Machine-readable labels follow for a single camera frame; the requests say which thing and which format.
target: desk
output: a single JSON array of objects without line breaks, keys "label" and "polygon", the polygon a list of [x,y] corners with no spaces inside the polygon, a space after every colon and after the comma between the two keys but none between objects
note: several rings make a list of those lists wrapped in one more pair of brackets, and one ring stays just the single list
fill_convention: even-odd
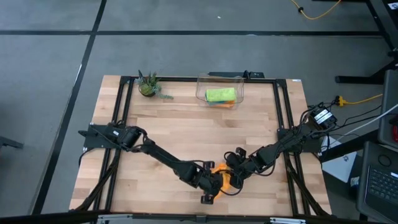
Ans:
[{"label": "desk", "polygon": [[[111,121],[120,76],[104,76],[93,115],[95,124]],[[295,124],[307,103],[299,80],[286,80]],[[160,82],[165,94],[173,100],[143,97],[134,84],[127,125],[137,125],[160,147],[181,160],[201,159],[223,163],[223,154],[243,147],[252,152],[277,140],[278,121],[272,85],[244,84],[244,101],[236,110],[204,108],[195,97],[196,82]],[[77,175],[70,208],[76,208],[98,181],[104,151],[87,153]],[[316,157],[302,153],[305,182],[315,200],[331,212]],[[104,208],[107,186],[100,208]],[[302,213],[300,191],[296,186],[299,211]],[[113,195],[112,212],[174,213],[209,215],[280,215],[291,216],[289,190],[284,160],[277,160],[275,172],[269,177],[252,176],[245,180],[242,192],[234,197],[222,195],[214,205],[202,205],[200,189],[178,180],[173,171],[145,154],[122,152]]]},{"label": "desk", "polygon": [[352,77],[352,76],[336,76],[337,83],[352,83],[352,84],[378,84],[382,85],[384,81],[384,74],[387,70],[396,70],[398,68],[398,20],[396,10],[391,10],[388,6],[393,0],[367,0],[364,1],[369,8],[373,19],[384,37],[392,57],[392,61],[380,68],[377,72],[368,77]]}]

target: plant pot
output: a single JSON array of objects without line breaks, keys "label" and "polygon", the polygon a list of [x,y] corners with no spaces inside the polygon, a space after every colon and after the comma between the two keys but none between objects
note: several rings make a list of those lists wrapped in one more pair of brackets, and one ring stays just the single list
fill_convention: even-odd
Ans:
[{"label": "plant pot", "polygon": [[148,95],[145,95],[145,94],[143,94],[143,93],[141,92],[141,87],[139,87],[139,92],[140,92],[141,95],[144,96],[144,97],[153,97],[153,96],[156,94],[155,92],[152,92],[152,93],[149,93]]}]

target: yellow cable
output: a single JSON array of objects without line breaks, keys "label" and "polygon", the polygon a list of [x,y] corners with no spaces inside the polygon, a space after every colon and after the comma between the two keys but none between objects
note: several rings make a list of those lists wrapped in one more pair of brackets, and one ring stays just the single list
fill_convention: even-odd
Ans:
[{"label": "yellow cable", "polygon": [[[291,1],[296,5],[297,9],[300,9],[300,6],[297,4],[297,2],[295,2],[294,0],[291,0]],[[327,14],[328,14],[330,11],[332,11],[340,2],[341,2],[341,0],[338,0],[338,2],[336,2],[336,4],[335,4],[334,6],[332,6],[332,7],[331,7],[329,10],[327,10],[325,13],[323,13],[322,15],[317,16],[317,17],[309,17],[309,16],[307,16],[307,15],[304,13],[304,9],[302,9],[300,12],[301,12],[301,14],[303,14],[303,16],[306,17],[307,19],[315,20],[315,19],[319,19],[319,18],[321,18],[321,17],[327,15]]]},{"label": "yellow cable", "polygon": [[383,94],[379,94],[379,95],[376,95],[376,96],[372,96],[372,97],[370,97],[370,98],[368,98],[368,99],[365,99],[365,100],[361,100],[361,101],[358,101],[358,102],[347,102],[347,101],[345,101],[344,102],[344,104],[349,104],[349,105],[355,105],[355,104],[360,104],[360,103],[364,103],[364,102],[367,102],[367,101],[369,101],[369,100],[373,100],[373,99],[375,99],[375,98],[377,98],[377,97],[380,97],[380,96],[382,96]]}]

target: keyboard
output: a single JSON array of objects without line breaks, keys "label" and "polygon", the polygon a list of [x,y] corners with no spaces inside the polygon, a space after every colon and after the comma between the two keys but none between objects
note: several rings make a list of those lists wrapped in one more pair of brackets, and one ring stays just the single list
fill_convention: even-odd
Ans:
[{"label": "keyboard", "polygon": [[369,166],[367,191],[394,205],[398,205],[398,172]]}]

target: orange object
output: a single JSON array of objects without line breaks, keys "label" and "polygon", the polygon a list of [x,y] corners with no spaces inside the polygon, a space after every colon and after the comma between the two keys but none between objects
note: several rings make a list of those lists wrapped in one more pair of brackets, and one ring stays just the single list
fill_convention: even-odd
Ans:
[{"label": "orange object", "polygon": [[231,108],[235,105],[234,100],[224,101],[222,103],[209,103],[211,107],[219,107],[219,108]]},{"label": "orange object", "polygon": [[[215,173],[219,170],[229,170],[228,166],[226,164],[220,164],[218,165],[217,168],[212,170],[212,173]],[[231,186],[229,184],[229,180],[231,179],[231,175],[229,173],[227,173],[226,171],[220,171],[220,174],[223,176],[223,186],[221,187],[221,189],[226,192],[229,187]],[[214,199],[217,199],[218,197],[220,197],[220,195],[222,194],[222,192],[218,192],[218,195],[216,195],[214,197]]]}]

